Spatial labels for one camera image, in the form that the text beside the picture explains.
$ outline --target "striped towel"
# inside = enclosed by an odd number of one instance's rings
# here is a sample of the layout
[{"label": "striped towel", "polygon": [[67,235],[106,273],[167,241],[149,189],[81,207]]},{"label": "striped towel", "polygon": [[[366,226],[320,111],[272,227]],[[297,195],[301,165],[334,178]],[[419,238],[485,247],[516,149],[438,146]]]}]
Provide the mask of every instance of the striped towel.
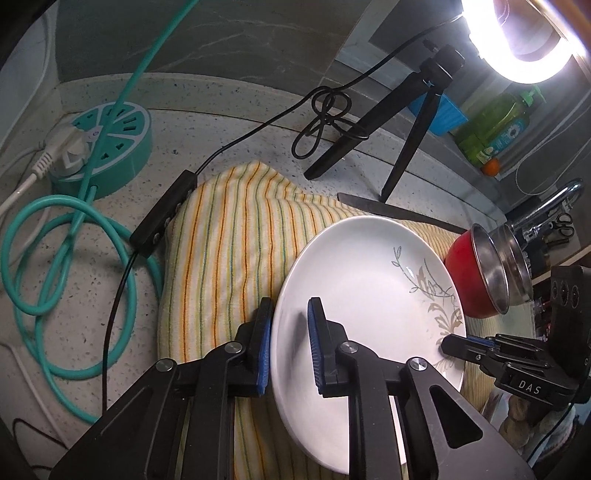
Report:
[{"label": "striped towel", "polygon": [[[232,340],[262,297],[277,300],[305,245],[327,226],[363,212],[336,199],[306,193],[258,161],[202,184],[167,229],[160,357],[188,362]],[[456,234],[401,220],[444,258]],[[503,331],[500,317],[466,319],[473,335]],[[462,394],[480,409],[492,379],[467,366]],[[339,478],[309,459],[291,440],[272,389],[236,399],[236,479]]]}]

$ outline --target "knife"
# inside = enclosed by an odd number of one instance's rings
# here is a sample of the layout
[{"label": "knife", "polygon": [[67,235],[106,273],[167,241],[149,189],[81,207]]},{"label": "knife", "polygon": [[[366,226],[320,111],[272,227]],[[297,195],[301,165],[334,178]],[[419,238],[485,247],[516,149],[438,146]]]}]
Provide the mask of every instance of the knife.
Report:
[{"label": "knife", "polygon": [[452,225],[451,223],[443,222],[442,220],[437,220],[420,213],[411,212],[404,208],[395,207],[394,205],[377,202],[376,200],[364,199],[363,197],[349,195],[348,193],[339,193],[336,197],[338,201],[345,205],[357,208],[358,210],[363,210],[367,213],[372,213],[373,215],[393,218],[395,220],[411,220],[412,222],[428,223],[429,225],[435,225],[453,233],[462,234],[466,231],[465,228]]}]

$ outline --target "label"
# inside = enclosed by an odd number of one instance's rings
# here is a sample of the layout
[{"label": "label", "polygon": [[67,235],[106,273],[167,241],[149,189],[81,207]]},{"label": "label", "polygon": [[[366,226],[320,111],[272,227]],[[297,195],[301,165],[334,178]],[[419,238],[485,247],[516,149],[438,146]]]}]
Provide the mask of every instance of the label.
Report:
[{"label": "label", "polygon": [[488,162],[492,157],[508,147],[519,134],[525,130],[527,125],[521,118],[515,120],[509,125],[503,133],[496,137],[485,149],[476,154],[478,160],[483,163]]},{"label": "label", "polygon": [[531,377],[516,375],[511,382],[509,382],[509,386],[531,395],[532,397],[546,398],[548,395],[547,386],[545,386],[543,382],[537,381],[537,379]]}]

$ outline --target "blue gripper pad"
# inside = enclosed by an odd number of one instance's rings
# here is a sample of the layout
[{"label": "blue gripper pad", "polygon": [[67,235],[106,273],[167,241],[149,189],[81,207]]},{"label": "blue gripper pad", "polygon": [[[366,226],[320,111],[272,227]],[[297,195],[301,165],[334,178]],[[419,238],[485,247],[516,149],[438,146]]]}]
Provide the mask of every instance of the blue gripper pad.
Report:
[{"label": "blue gripper pad", "polygon": [[318,387],[318,393],[322,395],[326,382],[324,381],[324,360],[322,350],[320,349],[320,338],[318,336],[318,327],[316,317],[312,306],[312,299],[308,301],[308,333],[310,335],[310,347],[312,350],[312,365],[314,366],[314,379]]},{"label": "blue gripper pad", "polygon": [[492,340],[482,338],[482,337],[476,337],[473,335],[466,335],[466,340],[471,340],[472,342],[479,343],[483,346],[488,346],[488,347],[493,347],[493,348],[496,346],[496,343],[493,342]]},{"label": "blue gripper pad", "polygon": [[258,376],[256,378],[256,391],[259,395],[265,394],[265,389],[269,383],[269,351],[271,349],[271,309],[265,322],[265,332],[263,334],[261,350],[259,351]]}]

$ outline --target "metal pot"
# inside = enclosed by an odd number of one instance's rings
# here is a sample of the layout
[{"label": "metal pot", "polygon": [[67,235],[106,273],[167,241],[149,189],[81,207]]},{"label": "metal pot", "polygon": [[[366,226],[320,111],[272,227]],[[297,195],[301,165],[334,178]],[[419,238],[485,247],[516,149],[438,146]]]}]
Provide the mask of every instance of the metal pot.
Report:
[{"label": "metal pot", "polygon": [[490,236],[507,275],[509,304],[521,305],[531,301],[534,297],[534,287],[530,270],[515,235],[507,224],[503,224],[494,229]]},{"label": "metal pot", "polygon": [[475,223],[454,241],[445,259],[462,309],[474,318],[509,310],[509,285],[501,257],[488,233]]}]

